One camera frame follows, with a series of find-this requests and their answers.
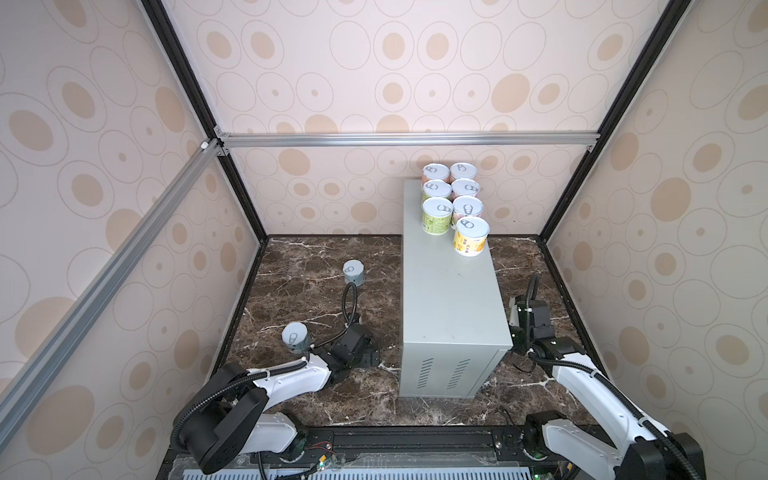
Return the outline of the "teal labelled can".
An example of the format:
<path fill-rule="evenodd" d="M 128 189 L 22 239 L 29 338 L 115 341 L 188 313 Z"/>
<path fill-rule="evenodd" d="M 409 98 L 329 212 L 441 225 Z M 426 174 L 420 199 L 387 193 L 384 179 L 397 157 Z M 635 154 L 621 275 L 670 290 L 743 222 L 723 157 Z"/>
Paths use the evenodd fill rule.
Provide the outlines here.
<path fill-rule="evenodd" d="M 281 338 L 288 350 L 294 354 L 308 351 L 312 343 L 308 328 L 301 322 L 287 324 L 281 333 Z"/>

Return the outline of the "light blue labelled can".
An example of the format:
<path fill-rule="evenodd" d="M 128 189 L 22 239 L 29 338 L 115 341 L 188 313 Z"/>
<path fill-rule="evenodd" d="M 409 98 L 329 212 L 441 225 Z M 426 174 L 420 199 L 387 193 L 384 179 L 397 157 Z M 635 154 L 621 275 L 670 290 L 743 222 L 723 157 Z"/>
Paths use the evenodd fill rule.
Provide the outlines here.
<path fill-rule="evenodd" d="M 346 283 L 353 283 L 357 287 L 364 284 L 365 268 L 360 260 L 347 260 L 343 265 L 343 274 Z"/>

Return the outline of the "yellow labelled can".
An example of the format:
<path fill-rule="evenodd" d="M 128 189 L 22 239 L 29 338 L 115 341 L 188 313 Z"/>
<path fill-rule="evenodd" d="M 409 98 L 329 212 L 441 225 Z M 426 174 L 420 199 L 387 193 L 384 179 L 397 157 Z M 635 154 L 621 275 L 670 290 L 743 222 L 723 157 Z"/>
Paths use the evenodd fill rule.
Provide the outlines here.
<path fill-rule="evenodd" d="M 456 223 L 453 240 L 455 251 L 465 257 L 478 256 L 486 246 L 489 232 L 490 226 L 483 218 L 477 216 L 460 218 Z"/>

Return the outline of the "purple pink labelled can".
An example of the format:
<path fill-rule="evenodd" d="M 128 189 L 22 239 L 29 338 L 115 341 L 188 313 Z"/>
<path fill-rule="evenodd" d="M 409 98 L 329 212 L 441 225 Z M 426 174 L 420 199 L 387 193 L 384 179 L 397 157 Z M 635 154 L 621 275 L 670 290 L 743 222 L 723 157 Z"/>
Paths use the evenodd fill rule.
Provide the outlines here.
<path fill-rule="evenodd" d="M 453 214 L 451 219 L 451 225 L 455 226 L 460 219 L 466 216 L 481 217 L 484 211 L 483 202 L 469 195 L 462 195 L 456 197 L 452 201 Z"/>

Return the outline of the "lime green labelled can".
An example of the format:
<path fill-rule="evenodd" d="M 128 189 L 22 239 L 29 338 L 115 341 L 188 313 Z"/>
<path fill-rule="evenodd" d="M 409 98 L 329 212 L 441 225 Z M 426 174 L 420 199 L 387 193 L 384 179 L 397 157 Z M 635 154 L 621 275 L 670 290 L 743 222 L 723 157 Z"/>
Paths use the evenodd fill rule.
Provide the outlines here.
<path fill-rule="evenodd" d="M 450 229 L 453 204 L 446 198 L 428 198 L 422 203 L 422 229 L 429 235 L 443 235 Z"/>

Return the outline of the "white red labelled can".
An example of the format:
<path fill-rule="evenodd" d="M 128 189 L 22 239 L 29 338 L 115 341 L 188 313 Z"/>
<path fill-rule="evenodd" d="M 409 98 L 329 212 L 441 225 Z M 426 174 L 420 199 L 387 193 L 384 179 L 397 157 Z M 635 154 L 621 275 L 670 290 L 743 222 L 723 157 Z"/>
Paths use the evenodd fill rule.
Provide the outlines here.
<path fill-rule="evenodd" d="M 451 198 L 456 199 L 461 196 L 476 197 L 481 190 L 480 184 L 469 178 L 456 179 L 451 183 Z"/>

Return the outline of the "orange tomato labelled can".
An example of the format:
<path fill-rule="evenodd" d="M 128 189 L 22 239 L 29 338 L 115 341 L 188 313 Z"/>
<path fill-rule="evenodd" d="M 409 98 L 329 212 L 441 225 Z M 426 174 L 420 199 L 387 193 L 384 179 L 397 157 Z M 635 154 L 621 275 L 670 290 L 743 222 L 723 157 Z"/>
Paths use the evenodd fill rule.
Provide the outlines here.
<path fill-rule="evenodd" d="M 450 166 L 450 182 L 459 179 L 472 179 L 477 176 L 477 168 L 468 162 L 457 162 Z"/>

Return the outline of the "pink orange labelled can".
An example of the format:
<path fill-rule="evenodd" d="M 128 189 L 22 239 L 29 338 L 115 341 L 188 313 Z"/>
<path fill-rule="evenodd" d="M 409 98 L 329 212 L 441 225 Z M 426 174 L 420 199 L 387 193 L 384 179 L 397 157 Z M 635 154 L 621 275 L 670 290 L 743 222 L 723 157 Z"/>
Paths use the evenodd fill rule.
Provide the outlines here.
<path fill-rule="evenodd" d="M 440 163 L 429 163 L 422 168 L 421 181 L 426 183 L 432 180 L 447 182 L 450 177 L 450 168 Z"/>

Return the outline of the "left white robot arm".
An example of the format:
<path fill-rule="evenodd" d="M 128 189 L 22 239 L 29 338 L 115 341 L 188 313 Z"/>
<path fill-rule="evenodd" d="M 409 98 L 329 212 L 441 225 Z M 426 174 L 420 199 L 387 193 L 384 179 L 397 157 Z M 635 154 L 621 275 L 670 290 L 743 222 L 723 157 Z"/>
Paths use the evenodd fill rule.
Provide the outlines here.
<path fill-rule="evenodd" d="M 338 384 L 352 370 L 376 365 L 378 358 L 373 334 L 355 323 L 312 346 L 299 360 L 266 369 L 226 364 L 175 417 L 171 448 L 191 455 L 205 474 L 223 469 L 241 454 L 284 453 L 296 443 L 299 429 L 285 414 L 267 411 Z"/>

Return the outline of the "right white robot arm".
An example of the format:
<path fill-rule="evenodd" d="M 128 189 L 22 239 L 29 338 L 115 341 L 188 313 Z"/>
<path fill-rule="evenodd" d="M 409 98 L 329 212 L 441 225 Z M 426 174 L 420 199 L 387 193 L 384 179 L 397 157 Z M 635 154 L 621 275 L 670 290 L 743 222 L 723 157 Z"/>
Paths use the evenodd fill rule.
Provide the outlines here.
<path fill-rule="evenodd" d="M 523 448 L 529 457 L 559 455 L 595 479 L 706 477 L 698 442 L 653 419 L 603 375 L 577 343 L 557 337 L 546 302 L 515 297 L 510 333 L 513 351 L 568 389 L 610 439 L 598 439 L 558 411 L 529 414 L 523 428 Z"/>

